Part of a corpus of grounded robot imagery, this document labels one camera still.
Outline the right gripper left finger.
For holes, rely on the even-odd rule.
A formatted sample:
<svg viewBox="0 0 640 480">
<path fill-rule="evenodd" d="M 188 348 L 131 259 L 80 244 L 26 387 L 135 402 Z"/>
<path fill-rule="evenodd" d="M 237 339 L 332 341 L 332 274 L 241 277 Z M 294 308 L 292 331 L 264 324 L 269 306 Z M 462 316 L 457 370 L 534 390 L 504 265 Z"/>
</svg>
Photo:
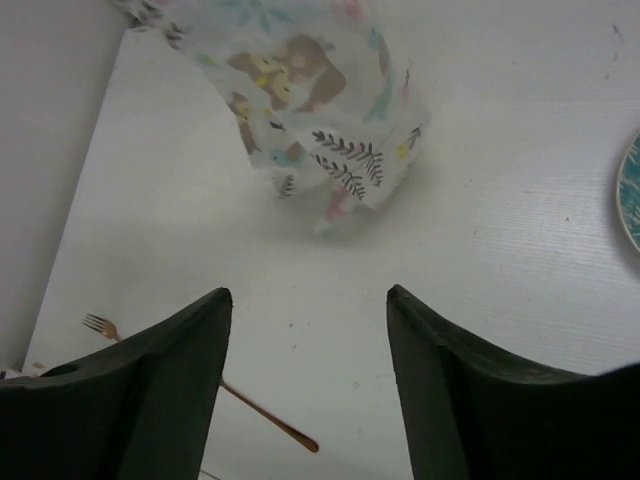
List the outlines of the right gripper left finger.
<svg viewBox="0 0 640 480">
<path fill-rule="evenodd" d="M 219 288 L 98 352 L 2 381 L 2 478 L 198 478 L 231 319 Z"/>
</svg>

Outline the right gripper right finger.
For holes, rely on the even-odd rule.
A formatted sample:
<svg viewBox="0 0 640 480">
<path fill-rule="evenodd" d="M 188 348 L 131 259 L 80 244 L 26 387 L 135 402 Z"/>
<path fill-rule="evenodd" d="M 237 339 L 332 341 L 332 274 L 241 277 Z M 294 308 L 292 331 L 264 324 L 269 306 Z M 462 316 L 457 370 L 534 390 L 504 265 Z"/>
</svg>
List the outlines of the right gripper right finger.
<svg viewBox="0 0 640 480">
<path fill-rule="evenodd" d="M 639 368 L 546 366 L 457 326 L 401 286 L 387 328 L 417 479 L 635 479 Z"/>
</svg>

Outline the red and teal plate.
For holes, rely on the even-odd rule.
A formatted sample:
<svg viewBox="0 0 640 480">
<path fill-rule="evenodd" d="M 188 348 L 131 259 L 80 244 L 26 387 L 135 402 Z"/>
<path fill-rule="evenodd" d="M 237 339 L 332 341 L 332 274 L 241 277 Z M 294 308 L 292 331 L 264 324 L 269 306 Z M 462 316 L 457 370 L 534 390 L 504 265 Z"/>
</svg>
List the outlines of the red and teal plate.
<svg viewBox="0 0 640 480">
<path fill-rule="evenodd" d="M 640 238 L 640 169 L 639 142 L 636 134 L 620 162 L 616 175 L 615 202 L 626 238 L 639 251 Z"/>
</svg>

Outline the animal print cloth placemat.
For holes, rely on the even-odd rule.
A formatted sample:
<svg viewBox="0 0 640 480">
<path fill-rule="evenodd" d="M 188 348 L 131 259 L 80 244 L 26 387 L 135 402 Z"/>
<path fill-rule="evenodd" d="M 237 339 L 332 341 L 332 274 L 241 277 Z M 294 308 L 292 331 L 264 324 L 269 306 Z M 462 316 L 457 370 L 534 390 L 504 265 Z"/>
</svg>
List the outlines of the animal print cloth placemat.
<svg viewBox="0 0 640 480">
<path fill-rule="evenodd" d="M 392 195 L 421 151 L 427 112 L 411 60 L 369 1 L 121 1 L 195 64 L 234 114 L 253 167 L 281 197 L 317 187 L 327 233 Z"/>
</svg>

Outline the copper fork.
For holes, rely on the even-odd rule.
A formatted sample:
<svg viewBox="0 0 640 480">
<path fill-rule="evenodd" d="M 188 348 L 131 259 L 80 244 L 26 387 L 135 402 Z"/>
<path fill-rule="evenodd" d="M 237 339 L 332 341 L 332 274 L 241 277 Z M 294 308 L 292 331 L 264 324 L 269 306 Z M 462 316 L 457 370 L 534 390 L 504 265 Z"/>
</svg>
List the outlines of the copper fork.
<svg viewBox="0 0 640 480">
<path fill-rule="evenodd" d="M 115 342 L 122 341 L 122 337 L 119 335 L 116 325 L 110 320 L 104 319 L 102 317 L 99 317 L 91 313 L 87 313 L 82 320 L 82 324 L 85 327 L 101 334 L 108 340 L 113 340 Z M 244 396 L 241 392 L 239 392 L 238 390 L 233 388 L 231 385 L 229 385 L 224 379 L 220 380 L 220 386 L 227 393 L 235 397 L 240 402 L 244 403 L 246 406 L 248 406 L 249 408 L 257 412 L 259 415 L 261 415 L 263 418 L 267 419 L 269 422 L 274 424 L 281 431 L 289 435 L 292 439 L 294 439 L 297 443 L 303 446 L 306 450 L 310 451 L 311 453 L 319 452 L 320 447 L 315 440 L 305 435 L 298 429 L 292 427 L 288 423 L 282 421 L 275 415 L 271 414 L 270 412 L 268 412 L 267 410 L 265 410 L 264 408 L 262 408 L 261 406 L 259 406 L 258 404 L 256 404 L 255 402 L 247 398 L 246 396 Z"/>
</svg>

